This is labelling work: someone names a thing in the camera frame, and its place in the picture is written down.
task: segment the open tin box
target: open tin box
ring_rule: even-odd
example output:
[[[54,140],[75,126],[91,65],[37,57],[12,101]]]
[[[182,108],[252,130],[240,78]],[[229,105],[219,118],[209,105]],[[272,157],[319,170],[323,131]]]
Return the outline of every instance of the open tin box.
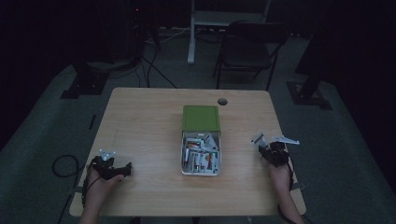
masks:
[[[180,160],[183,175],[216,176],[220,173],[217,106],[184,105]]]

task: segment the floor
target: floor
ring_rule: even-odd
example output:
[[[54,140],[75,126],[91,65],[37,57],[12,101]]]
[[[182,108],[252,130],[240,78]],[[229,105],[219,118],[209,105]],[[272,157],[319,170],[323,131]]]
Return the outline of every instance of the floor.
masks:
[[[215,89],[213,67],[218,37],[197,35],[195,64],[187,64],[188,31],[162,31],[162,50],[147,45],[143,61],[128,71],[111,72],[101,95],[61,99],[76,72],[66,67],[52,80],[34,109],[0,153],[0,223],[78,223],[68,214],[76,163],[82,166],[91,150],[111,91],[116,87]],[[286,82],[304,82],[294,70],[309,43],[291,36],[281,49],[269,90],[283,134],[301,142],[289,146],[295,172],[302,182],[308,223],[396,223],[396,198],[380,173],[337,89],[322,82],[319,89],[332,110],[295,105]],[[108,69],[103,63],[92,63]],[[221,89],[263,90],[268,73],[257,79],[224,75]],[[52,172],[52,168],[61,175]],[[101,223],[128,224],[131,217],[103,217]],[[189,217],[143,217],[143,224],[192,223]],[[281,223],[279,217],[202,217],[209,223]]]

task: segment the black cable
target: black cable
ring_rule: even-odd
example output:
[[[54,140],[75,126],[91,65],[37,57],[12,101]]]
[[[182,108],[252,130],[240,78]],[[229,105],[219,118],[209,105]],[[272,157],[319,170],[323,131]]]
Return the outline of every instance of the black cable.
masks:
[[[279,216],[286,221],[289,224],[296,224],[295,222],[293,222],[292,220],[290,220],[288,217],[286,217],[283,213],[282,210],[280,209],[279,204],[277,205],[277,212],[279,213]]]
[[[128,71],[132,68],[135,68],[138,65],[139,61],[137,58],[132,59],[131,61],[129,61],[126,64],[122,64],[116,67],[112,67],[112,68],[108,68],[108,69],[100,69],[97,67],[93,67],[91,65],[88,64],[88,66],[90,67],[91,71],[93,72],[100,72],[100,73],[112,73],[112,72],[117,72],[117,71]]]
[[[196,35],[195,39],[197,41],[203,41],[206,44],[219,44],[219,43],[221,43],[221,39],[222,39],[221,35],[217,35],[215,33],[203,33],[203,34],[200,34],[200,35],[213,35],[216,38],[216,40],[208,40],[206,38],[200,37],[199,35]]]
[[[147,60],[145,57],[142,57],[142,59],[149,63],[149,60]],[[163,78],[165,78],[175,89],[177,89],[177,86],[175,86],[175,84],[169,80],[169,78],[167,78],[154,64],[151,64],[150,66],[152,66]]]
[[[167,41],[169,41],[171,39],[175,39],[175,38],[187,38],[187,37],[190,37],[190,33],[187,33],[186,31],[187,30],[184,30],[184,31],[182,31],[182,32],[180,32],[178,34],[172,34],[172,35],[171,34],[159,35],[160,44],[165,43],[165,42],[167,42]],[[153,40],[152,40],[152,37],[147,39],[147,40],[145,40],[145,42],[147,44],[153,44],[154,43]]]
[[[86,193],[88,193],[88,190],[91,188],[91,186],[96,182],[96,181],[98,181],[98,179],[100,179],[101,178],[101,176],[99,176],[99,177],[97,177],[95,180],[93,180],[93,182],[87,187],[87,192]]]
[[[145,68],[145,65],[143,65],[143,64],[142,64],[142,70],[143,70],[143,78],[145,79],[146,86],[149,87],[148,86],[148,84],[149,84],[148,78],[146,77],[146,68]]]
[[[291,157],[289,157],[289,158],[290,158],[291,164],[293,165],[293,170],[291,170],[291,167],[290,167],[289,162],[286,163],[286,164],[288,165],[289,171],[290,171],[290,185],[289,185],[289,188],[290,188],[290,190],[291,190],[291,189],[293,188],[293,184],[294,184],[294,179],[293,179],[293,175],[294,175],[294,164],[293,164],[293,161],[291,160]]]
[[[151,67],[153,66],[153,63],[154,63],[154,60],[155,60],[155,58],[157,57],[157,53],[158,53],[158,50],[157,50],[157,48],[155,48],[154,46],[152,46],[152,45],[150,45],[150,44],[148,44],[148,43],[146,43],[147,45],[149,45],[149,46],[151,46],[152,48],[154,48],[154,56],[152,57],[152,60],[151,60],[151,62],[149,62],[145,57],[143,57],[142,56],[142,58],[149,64],[149,67],[148,67],[148,76],[147,76],[147,82],[148,82],[148,88],[149,88],[149,71],[151,70]]]
[[[74,160],[74,162],[75,162],[75,164],[76,164],[76,171],[75,171],[74,173],[71,173],[71,174],[68,174],[68,175],[62,175],[62,174],[59,174],[59,173],[56,171],[56,164],[57,164],[57,162],[58,162],[59,160],[63,159],[63,158],[71,158],[71,159]],[[52,172],[53,172],[56,176],[58,176],[58,177],[60,177],[60,178],[67,178],[67,177],[70,177],[70,176],[72,176],[72,175],[75,177],[73,189],[76,188],[76,186],[77,186],[77,184],[78,184],[78,175],[79,175],[79,172],[80,172],[81,170],[83,170],[83,169],[84,169],[84,166],[79,167],[79,163],[78,163],[77,158],[76,158],[75,156],[72,156],[72,155],[62,155],[62,156],[58,157],[58,158],[52,163],[52,166],[51,166]],[[58,222],[57,222],[58,224],[61,223],[62,217],[64,217],[64,210],[66,210],[67,205],[69,205],[69,202],[70,202],[70,199],[72,198],[72,195],[73,195],[73,194],[70,193],[69,196],[67,197],[66,203],[64,204],[64,207],[63,207],[63,209],[62,209],[62,212],[61,212],[61,214],[59,215]]]
[[[137,74],[137,70],[134,70],[134,74],[136,75],[136,77],[137,77],[137,80],[138,80],[138,82],[139,82],[139,88],[140,88],[140,76],[139,76],[139,74]]]
[[[304,217],[304,219],[305,219],[306,221],[308,221],[308,223],[314,224],[314,222],[313,222],[311,219],[309,219],[306,215],[303,215],[303,217]]]
[[[133,72],[136,72],[137,69],[139,69],[139,67],[142,66],[142,62],[139,60],[138,64],[134,67],[134,69],[132,71],[129,71],[125,74],[119,75],[119,76],[109,76],[108,79],[112,79],[112,78],[120,78],[120,77],[127,77],[129,75],[131,75]]]
[[[91,185],[96,182],[96,180],[98,180],[99,178],[97,178],[95,181],[93,181],[92,184],[90,184],[88,187],[87,185],[90,182],[90,176],[91,176],[91,168],[92,168],[92,164],[93,162],[96,160],[96,158],[92,159],[90,164],[87,167],[87,174],[85,175],[85,179],[84,179],[84,183],[82,185],[82,192],[81,192],[81,200],[82,200],[82,207],[85,207],[85,196],[87,196],[87,192],[88,192],[88,188],[91,187]]]

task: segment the dark background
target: dark background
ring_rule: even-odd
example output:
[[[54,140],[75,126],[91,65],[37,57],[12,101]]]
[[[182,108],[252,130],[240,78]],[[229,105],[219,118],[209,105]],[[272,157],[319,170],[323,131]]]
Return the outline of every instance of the dark background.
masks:
[[[225,11],[257,12],[263,5],[257,0],[196,2],[198,9]],[[131,16],[125,6],[109,0],[0,3],[1,148],[54,76],[70,64],[70,52],[78,49],[86,61],[111,63],[137,51],[126,31],[145,17]],[[158,0],[152,6],[156,13],[149,15],[158,26],[189,26],[190,1]],[[394,191],[395,15],[389,0],[274,0],[268,17],[290,23],[295,34],[312,36],[296,71],[337,87]],[[121,50],[125,45],[129,52]]]

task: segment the desk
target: desk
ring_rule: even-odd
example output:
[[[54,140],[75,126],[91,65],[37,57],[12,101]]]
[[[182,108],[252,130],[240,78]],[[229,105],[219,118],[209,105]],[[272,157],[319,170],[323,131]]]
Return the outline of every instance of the desk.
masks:
[[[187,63],[195,62],[195,25],[228,26],[233,21],[266,21],[272,0],[265,1],[263,13],[241,13],[195,10],[195,0],[191,0],[190,46]]]
[[[180,147],[183,105],[219,105],[222,164],[216,177],[184,176]],[[93,142],[88,162],[100,148],[116,151],[114,166],[133,164],[102,216],[204,217],[277,214],[267,167],[250,142],[259,133],[281,135],[266,91],[116,88]],[[86,171],[79,181],[82,186]],[[301,214],[304,199],[291,192]],[[82,213],[81,195],[70,206]]]

